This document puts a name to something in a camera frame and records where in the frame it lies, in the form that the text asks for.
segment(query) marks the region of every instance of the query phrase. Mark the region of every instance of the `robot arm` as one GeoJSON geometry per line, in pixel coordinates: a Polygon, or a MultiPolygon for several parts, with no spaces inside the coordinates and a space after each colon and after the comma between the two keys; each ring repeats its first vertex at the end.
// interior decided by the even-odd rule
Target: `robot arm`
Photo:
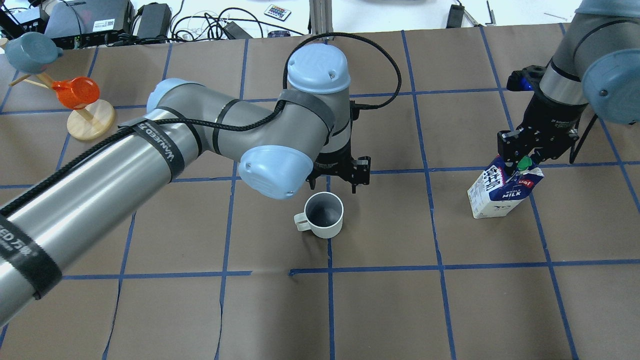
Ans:
{"type": "Polygon", "coordinates": [[[566,152],[579,138],[575,125],[587,104],[610,122],[639,120],[640,4],[583,0],[546,68],[514,72],[507,89],[534,92],[522,123],[497,135],[509,175],[531,152],[535,163],[566,152]]]}
{"type": "Polygon", "coordinates": [[[243,180],[275,199],[293,196],[314,168],[336,171],[321,159],[314,164],[321,154],[350,163],[344,54],[331,45],[302,47],[288,74],[293,89],[282,92],[273,113],[167,79],[150,95],[147,114],[112,136],[117,141],[0,210],[0,324],[44,296],[103,234],[204,151],[238,161],[243,180]]]}

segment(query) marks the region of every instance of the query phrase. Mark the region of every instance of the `orange cup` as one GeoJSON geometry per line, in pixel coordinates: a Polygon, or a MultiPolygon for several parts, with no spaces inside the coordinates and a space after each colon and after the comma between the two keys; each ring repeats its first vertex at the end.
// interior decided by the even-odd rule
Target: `orange cup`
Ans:
{"type": "Polygon", "coordinates": [[[98,84],[84,76],[73,80],[54,81],[51,88],[55,90],[60,103],[73,110],[84,109],[100,97],[98,84]]]}

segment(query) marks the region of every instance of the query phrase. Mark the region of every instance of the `white mug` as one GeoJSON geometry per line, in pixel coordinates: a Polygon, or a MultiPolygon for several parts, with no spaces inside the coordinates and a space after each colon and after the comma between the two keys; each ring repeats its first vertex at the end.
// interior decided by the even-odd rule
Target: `white mug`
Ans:
{"type": "Polygon", "coordinates": [[[342,229],[344,205],[334,193],[313,194],[305,203],[305,211],[293,217],[298,231],[311,230],[322,239],[333,238],[342,229]]]}

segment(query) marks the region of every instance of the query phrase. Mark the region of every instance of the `remote control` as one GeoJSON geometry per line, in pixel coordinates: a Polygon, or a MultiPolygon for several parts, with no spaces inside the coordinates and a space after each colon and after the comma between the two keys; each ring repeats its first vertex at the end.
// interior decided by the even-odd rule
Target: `remote control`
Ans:
{"type": "Polygon", "coordinates": [[[274,4],[271,4],[267,8],[267,10],[264,11],[264,14],[274,19],[284,21],[284,20],[287,20],[289,15],[291,15],[291,11],[287,9],[283,9],[279,6],[275,6],[274,4]]]}

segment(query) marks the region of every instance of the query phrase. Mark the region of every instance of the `green carton cap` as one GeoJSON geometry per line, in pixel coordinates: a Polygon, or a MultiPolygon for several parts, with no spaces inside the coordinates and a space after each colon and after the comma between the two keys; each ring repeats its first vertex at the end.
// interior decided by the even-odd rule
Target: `green carton cap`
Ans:
{"type": "Polygon", "coordinates": [[[533,161],[531,160],[530,157],[525,156],[524,158],[522,158],[522,160],[520,160],[520,162],[518,163],[518,171],[524,171],[527,170],[531,165],[533,165],[533,161]]]}

